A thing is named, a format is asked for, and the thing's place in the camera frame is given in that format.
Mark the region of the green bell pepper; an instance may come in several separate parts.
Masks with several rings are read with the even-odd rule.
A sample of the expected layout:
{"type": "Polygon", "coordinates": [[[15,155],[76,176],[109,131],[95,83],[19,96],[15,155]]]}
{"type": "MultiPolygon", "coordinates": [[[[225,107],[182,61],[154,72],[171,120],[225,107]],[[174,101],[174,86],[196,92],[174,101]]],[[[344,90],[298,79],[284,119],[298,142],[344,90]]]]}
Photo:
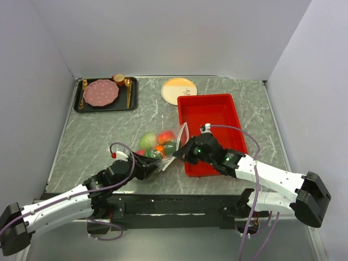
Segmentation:
{"type": "Polygon", "coordinates": [[[155,148],[152,148],[145,151],[145,157],[162,160],[164,156],[160,151],[157,151],[155,148]]]}

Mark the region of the red apple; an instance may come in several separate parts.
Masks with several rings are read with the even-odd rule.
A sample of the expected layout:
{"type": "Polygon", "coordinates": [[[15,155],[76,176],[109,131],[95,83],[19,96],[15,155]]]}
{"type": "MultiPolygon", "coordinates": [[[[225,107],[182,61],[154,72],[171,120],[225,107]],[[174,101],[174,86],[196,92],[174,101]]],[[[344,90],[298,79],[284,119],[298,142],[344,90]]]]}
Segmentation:
{"type": "Polygon", "coordinates": [[[146,153],[146,150],[138,150],[136,153],[137,153],[138,155],[144,156],[145,153],[146,153]]]}

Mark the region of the light green apple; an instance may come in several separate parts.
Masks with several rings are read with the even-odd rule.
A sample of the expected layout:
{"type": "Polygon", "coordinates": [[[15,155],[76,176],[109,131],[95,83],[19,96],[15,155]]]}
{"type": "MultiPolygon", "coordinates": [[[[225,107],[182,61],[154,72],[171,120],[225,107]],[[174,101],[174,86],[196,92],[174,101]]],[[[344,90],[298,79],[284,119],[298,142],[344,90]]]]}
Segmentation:
{"type": "Polygon", "coordinates": [[[139,148],[141,150],[149,150],[158,144],[157,135],[153,132],[145,133],[139,140],[139,148]]]}

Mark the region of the orange fruit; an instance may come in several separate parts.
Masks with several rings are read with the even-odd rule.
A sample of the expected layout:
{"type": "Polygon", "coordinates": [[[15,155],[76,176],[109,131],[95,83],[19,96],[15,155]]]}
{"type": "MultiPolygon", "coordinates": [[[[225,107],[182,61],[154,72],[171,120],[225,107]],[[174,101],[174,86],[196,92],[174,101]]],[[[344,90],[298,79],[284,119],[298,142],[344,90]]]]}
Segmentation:
{"type": "Polygon", "coordinates": [[[162,145],[156,146],[155,149],[156,149],[157,151],[159,151],[160,153],[165,153],[165,147],[162,146],[162,145]]]}

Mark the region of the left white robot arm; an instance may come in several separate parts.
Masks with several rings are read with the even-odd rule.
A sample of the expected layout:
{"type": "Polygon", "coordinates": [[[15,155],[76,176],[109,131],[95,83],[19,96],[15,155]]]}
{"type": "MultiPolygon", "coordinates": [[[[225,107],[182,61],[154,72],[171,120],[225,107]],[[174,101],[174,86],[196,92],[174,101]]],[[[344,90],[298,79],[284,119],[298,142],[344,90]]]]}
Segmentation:
{"type": "Polygon", "coordinates": [[[45,201],[21,207],[8,205],[1,214],[1,250],[16,254],[42,235],[76,219],[102,218],[108,212],[107,199],[133,178],[148,179],[159,167],[154,158],[135,155],[119,159],[75,188],[45,201]]]}

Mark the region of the clear zip top bag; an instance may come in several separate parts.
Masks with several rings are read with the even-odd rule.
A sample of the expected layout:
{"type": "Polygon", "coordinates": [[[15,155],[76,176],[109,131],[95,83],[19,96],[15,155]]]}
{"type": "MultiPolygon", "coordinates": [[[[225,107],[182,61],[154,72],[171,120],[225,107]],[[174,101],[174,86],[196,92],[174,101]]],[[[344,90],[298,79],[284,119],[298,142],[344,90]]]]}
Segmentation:
{"type": "Polygon", "coordinates": [[[188,124],[161,132],[146,132],[138,142],[137,154],[156,159],[160,171],[165,171],[174,161],[173,154],[189,140],[188,124]]]}

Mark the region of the red tomato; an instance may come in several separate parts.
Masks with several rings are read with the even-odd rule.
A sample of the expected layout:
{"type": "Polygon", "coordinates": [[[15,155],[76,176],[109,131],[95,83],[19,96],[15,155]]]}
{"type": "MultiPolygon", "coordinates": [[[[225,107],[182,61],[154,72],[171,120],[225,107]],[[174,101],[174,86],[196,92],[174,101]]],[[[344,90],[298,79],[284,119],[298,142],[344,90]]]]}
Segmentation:
{"type": "Polygon", "coordinates": [[[176,135],[170,130],[162,131],[161,133],[157,135],[158,144],[160,145],[165,144],[169,141],[172,141],[175,138],[176,138],[176,135]]]}

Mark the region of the green lime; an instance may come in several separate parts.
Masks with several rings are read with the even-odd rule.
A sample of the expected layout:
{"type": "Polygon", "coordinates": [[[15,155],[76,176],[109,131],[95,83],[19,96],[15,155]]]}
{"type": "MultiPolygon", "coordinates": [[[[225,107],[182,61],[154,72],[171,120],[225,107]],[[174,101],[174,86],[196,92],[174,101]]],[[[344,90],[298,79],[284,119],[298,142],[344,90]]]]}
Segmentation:
{"type": "Polygon", "coordinates": [[[163,146],[164,146],[164,152],[166,156],[173,154],[177,150],[176,140],[168,141],[163,146]]]}

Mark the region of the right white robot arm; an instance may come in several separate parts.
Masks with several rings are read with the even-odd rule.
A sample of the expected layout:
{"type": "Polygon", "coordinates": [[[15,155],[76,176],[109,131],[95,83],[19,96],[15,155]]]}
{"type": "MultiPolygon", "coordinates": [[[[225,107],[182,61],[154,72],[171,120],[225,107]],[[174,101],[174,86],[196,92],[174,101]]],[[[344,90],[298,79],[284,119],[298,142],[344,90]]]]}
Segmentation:
{"type": "Polygon", "coordinates": [[[223,148],[211,133],[193,136],[173,156],[191,165],[204,162],[224,176],[268,188],[268,192],[253,190],[238,203],[243,216],[255,211],[280,212],[293,214],[310,227],[322,225],[331,194],[314,172],[303,175],[264,164],[242,152],[223,148]]]}

